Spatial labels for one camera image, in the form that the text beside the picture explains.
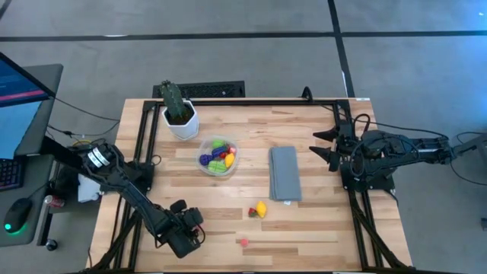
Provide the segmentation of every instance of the yellow lemon toy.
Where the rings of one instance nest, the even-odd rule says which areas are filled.
[[[235,155],[233,153],[229,153],[225,157],[225,166],[227,166],[227,168],[231,167],[231,165],[234,163],[234,161],[235,161]]]
[[[263,201],[259,201],[256,206],[257,214],[260,218],[264,218],[267,212],[267,206]]]

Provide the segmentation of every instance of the gray towel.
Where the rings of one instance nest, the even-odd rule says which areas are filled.
[[[301,201],[298,159],[295,147],[269,149],[270,199]]]

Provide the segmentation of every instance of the keyboard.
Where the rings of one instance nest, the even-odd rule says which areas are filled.
[[[0,191],[22,187],[24,176],[24,160],[0,159]]]

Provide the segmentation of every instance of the gray floor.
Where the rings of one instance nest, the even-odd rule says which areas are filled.
[[[336,0],[336,7],[342,31],[487,29],[487,16],[480,15],[487,14],[483,1]],[[332,29],[324,0],[13,0],[0,20],[2,37]],[[345,38],[344,43],[355,94],[372,99],[378,121],[452,137],[487,130],[487,37]],[[111,117],[120,115],[124,99],[150,97],[151,86],[164,79],[244,80],[248,97],[297,96],[305,85],[315,96],[345,96],[333,38],[16,42],[0,43],[0,50],[21,65],[62,63],[58,96]],[[61,104],[55,104],[51,124],[80,133],[110,126]],[[65,145],[72,142],[53,134]],[[107,138],[113,141],[115,135]],[[477,160],[469,155],[455,167],[487,183]],[[394,178],[415,266],[484,273],[487,232],[479,219],[487,217],[487,187],[458,179],[448,166],[402,167]],[[55,216],[52,237],[62,244],[59,250],[2,248],[0,272],[82,269],[96,216],[94,209]],[[19,256],[29,259],[19,263]]]

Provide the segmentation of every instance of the wooden tabletop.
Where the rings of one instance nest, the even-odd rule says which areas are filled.
[[[133,157],[142,99],[126,100],[116,145]],[[352,115],[367,113],[374,121],[370,101],[350,100]],[[178,199],[198,207],[205,219],[205,243],[183,259],[177,259],[165,245],[154,248],[153,237],[143,228],[135,271],[273,271],[273,270],[360,270],[348,195],[339,173],[311,152],[310,145],[331,146],[316,139],[313,132],[331,129],[333,113],[319,106],[196,107],[198,136],[188,142],[172,136],[159,119],[154,153],[162,157],[156,167],[154,185],[148,198],[165,208]],[[144,148],[147,148],[148,123]],[[195,164],[203,138],[225,135],[240,150],[236,170],[226,177],[210,177]],[[285,205],[269,200],[269,159],[271,147],[296,147],[301,177],[302,202]],[[383,191],[370,191],[379,235],[404,263],[411,260],[396,202]],[[118,195],[103,197],[91,244],[94,263],[107,251],[116,214]],[[264,219],[249,218],[247,211],[258,201],[267,204]],[[250,241],[240,246],[240,239]],[[373,254],[364,233],[369,264]],[[130,247],[129,236],[126,247]],[[123,258],[127,265],[128,248]]]

